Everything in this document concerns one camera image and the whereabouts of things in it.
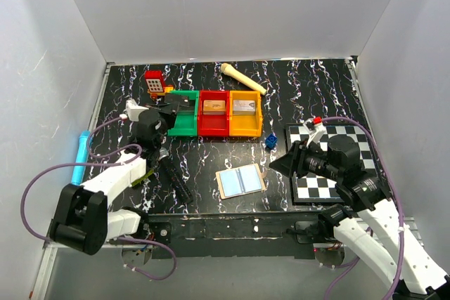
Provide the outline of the black credit card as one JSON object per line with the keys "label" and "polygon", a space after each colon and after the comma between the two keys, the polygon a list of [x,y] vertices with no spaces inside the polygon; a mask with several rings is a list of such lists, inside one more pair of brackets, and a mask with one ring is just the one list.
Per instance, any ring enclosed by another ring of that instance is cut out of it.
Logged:
{"label": "black credit card", "polygon": [[165,94],[165,103],[178,103],[180,106],[188,107],[190,105],[190,99],[188,96],[179,95],[174,91]]}

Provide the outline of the beige leather card holder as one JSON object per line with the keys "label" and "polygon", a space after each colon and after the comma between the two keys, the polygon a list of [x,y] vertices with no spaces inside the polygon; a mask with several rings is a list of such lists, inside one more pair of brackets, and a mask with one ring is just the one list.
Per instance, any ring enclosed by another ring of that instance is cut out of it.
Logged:
{"label": "beige leather card holder", "polygon": [[261,169],[256,163],[218,171],[216,179],[223,200],[266,190]]}

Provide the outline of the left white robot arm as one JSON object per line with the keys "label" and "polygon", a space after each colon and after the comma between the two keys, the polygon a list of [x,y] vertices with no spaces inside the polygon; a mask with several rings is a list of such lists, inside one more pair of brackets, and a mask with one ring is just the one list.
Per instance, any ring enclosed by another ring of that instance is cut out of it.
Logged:
{"label": "left white robot arm", "polygon": [[62,189],[49,230],[53,241],[93,255],[105,242],[123,235],[136,244],[148,239],[150,228],[143,212],[131,208],[110,211],[109,207],[124,190],[152,174],[178,110],[178,103],[142,107],[133,99],[127,101],[124,118],[134,123],[131,142],[139,148],[122,149],[112,167],[81,185],[68,184]]}

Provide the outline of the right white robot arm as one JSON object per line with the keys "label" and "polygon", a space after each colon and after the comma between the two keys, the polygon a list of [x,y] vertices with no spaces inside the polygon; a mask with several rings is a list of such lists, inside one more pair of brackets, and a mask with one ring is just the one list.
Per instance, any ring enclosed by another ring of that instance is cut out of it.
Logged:
{"label": "right white robot arm", "polygon": [[387,186],[363,168],[360,149],[352,138],[330,138],[327,150],[305,140],[270,163],[288,177],[316,174],[335,181],[344,202],[321,212],[316,226],[326,242],[348,246],[372,271],[393,288],[391,299],[448,299],[449,274],[405,224]]}

